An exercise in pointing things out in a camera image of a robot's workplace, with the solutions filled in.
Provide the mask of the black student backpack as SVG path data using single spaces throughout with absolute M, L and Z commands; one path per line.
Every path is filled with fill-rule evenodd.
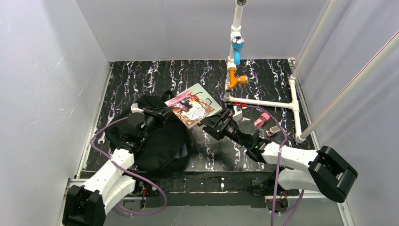
M 165 102 L 174 97 L 173 92 L 167 90 L 161 97 L 144 95 L 136 103 L 138 108 L 162 108 L 167 107 Z M 127 123 L 128 120 L 123 120 L 105 129 L 112 152 L 120 146 L 121 138 L 124 138 L 124 144 L 133 141 L 127 134 Z M 146 172 L 183 171 L 190 158 L 190 146 L 191 138 L 187 127 L 177 116 L 171 114 L 163 128 L 155 129 L 146 138 L 144 148 L 134 151 L 135 165 L 139 171 Z

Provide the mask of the pink illustrated book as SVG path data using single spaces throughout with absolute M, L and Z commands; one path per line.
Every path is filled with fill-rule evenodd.
M 210 116 L 215 110 L 210 104 L 190 90 L 178 94 L 176 97 L 166 101 L 165 104 L 168 107 L 173 107 L 172 112 L 188 129 Z

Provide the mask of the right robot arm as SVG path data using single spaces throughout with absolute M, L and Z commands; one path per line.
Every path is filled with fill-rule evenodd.
M 359 176 L 335 149 L 323 146 L 319 150 L 304 150 L 261 138 L 251 120 L 234 120 L 228 108 L 202 119 L 201 124 L 216 140 L 228 137 L 246 148 L 247 156 L 253 161 L 279 165 L 272 179 L 277 179 L 278 188 L 284 190 L 316 191 L 342 203 Z

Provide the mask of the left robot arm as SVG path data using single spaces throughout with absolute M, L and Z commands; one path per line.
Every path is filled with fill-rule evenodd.
M 64 226 L 102 226 L 109 211 L 134 191 L 137 180 L 152 185 L 160 192 L 164 204 L 159 211 L 166 207 L 168 203 L 166 193 L 156 183 L 129 171 L 129 168 L 135 163 L 134 152 L 142 150 L 144 143 L 155 129 L 165 126 L 173 108 L 141 109 L 132 106 L 130 111 L 129 116 L 111 122 L 109 126 L 126 120 L 128 135 L 134 137 L 131 145 L 123 142 L 112 155 L 109 155 L 96 147 L 95 140 L 91 139 L 91 146 L 106 156 L 108 161 L 80 186 L 72 185 L 68 189 L 62 216 Z

